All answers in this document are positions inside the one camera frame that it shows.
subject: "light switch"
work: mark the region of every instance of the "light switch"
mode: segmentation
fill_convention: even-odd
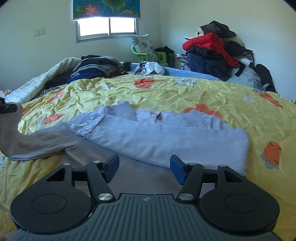
[[[39,30],[34,31],[34,37],[37,37],[37,36],[39,36]]]
[[[45,28],[39,29],[39,35],[45,34]]]

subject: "metal screw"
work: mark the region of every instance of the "metal screw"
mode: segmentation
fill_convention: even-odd
[[[179,195],[179,198],[183,201],[189,201],[193,199],[193,195],[190,193],[182,193]]]
[[[110,193],[101,193],[98,196],[98,199],[100,199],[101,201],[109,201],[113,198],[112,194]]]

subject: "white plastic bag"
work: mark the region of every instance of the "white plastic bag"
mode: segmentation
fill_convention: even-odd
[[[164,75],[165,70],[156,62],[146,62],[142,65],[141,74],[159,74]]]

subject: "yellow bedsheet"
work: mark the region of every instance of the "yellow bedsheet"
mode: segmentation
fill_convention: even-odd
[[[84,79],[25,104],[19,131],[28,134],[122,101],[155,111],[197,109],[234,128],[244,128],[250,139],[248,179],[279,202],[275,233],[284,241],[295,238],[296,105],[278,94],[255,93],[252,88],[221,81],[160,75]],[[0,154],[0,237],[15,228],[9,214],[13,199],[57,167],[62,156],[19,162]]]

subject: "pillow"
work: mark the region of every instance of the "pillow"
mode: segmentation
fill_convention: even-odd
[[[133,40],[137,53],[146,53],[148,55],[148,61],[157,62],[157,55],[149,34],[144,36],[131,35],[131,39]]]

